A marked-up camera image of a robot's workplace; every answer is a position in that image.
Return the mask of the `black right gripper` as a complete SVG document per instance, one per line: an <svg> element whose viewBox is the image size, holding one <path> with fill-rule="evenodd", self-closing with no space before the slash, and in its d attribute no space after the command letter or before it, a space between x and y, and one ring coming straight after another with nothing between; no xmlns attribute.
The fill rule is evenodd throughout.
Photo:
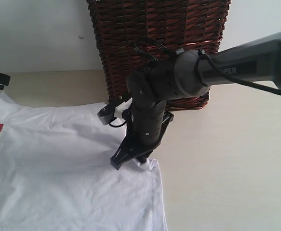
<svg viewBox="0 0 281 231"><path fill-rule="evenodd" d="M139 147L124 139L111 157L110 163L116 169L136 158L138 164L145 164L161 142L161 127L166 101L179 95L174 80L174 62L159 61L133 71L126 78L126 86L132 103L132 135Z"/></svg>

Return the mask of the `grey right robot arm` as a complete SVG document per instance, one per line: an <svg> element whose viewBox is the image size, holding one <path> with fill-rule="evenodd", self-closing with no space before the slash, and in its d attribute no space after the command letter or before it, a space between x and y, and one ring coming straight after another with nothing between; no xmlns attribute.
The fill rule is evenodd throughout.
<svg viewBox="0 0 281 231"><path fill-rule="evenodd" d="M174 117L165 110L167 101L200 97L213 85L230 83L281 96L281 32L211 55L183 51L130 74L127 133L112 166L119 169L132 159L144 163L159 146Z"/></svg>

